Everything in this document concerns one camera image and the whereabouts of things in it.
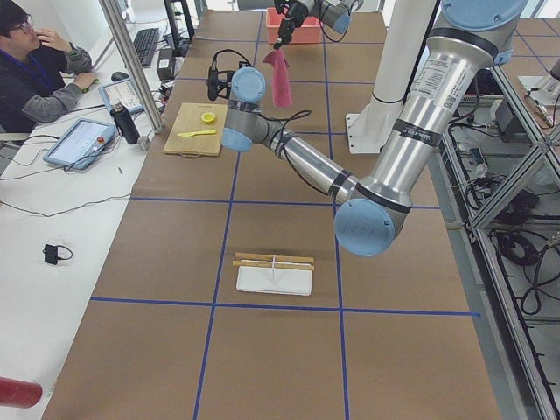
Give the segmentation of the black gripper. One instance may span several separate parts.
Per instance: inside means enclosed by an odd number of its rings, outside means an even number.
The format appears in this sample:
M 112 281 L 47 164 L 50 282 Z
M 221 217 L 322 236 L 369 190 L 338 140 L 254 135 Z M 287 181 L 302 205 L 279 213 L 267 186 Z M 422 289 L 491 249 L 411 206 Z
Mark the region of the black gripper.
M 311 1 L 281 1 L 275 0 L 276 12 L 283 15 L 278 30 L 278 39 L 274 44 L 275 49 L 283 46 L 283 39 L 292 39 L 293 32 L 299 28 L 312 11 Z

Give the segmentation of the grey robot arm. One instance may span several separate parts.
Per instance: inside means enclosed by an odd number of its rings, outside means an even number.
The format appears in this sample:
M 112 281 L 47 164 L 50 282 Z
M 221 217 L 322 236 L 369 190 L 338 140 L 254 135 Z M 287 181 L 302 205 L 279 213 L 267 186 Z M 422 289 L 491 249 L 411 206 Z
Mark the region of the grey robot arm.
M 292 41 L 294 31 L 309 17 L 316 18 L 321 24 L 344 35 L 350 25 L 352 13 L 362 5 L 362 0 L 339 1 L 336 4 L 323 0 L 275 1 L 276 12 L 283 19 L 273 48 L 279 50 L 282 46 L 287 46 Z
M 509 62 L 523 1 L 398 1 L 394 5 L 370 103 L 347 125 L 368 151 L 373 170 L 355 177 L 282 120 L 265 117 L 263 75 L 252 66 L 231 80 L 222 144 L 256 144 L 288 162 L 305 181 L 339 202 L 334 230 L 357 256 L 376 256 L 399 235 L 411 190 L 452 116 L 484 68 Z

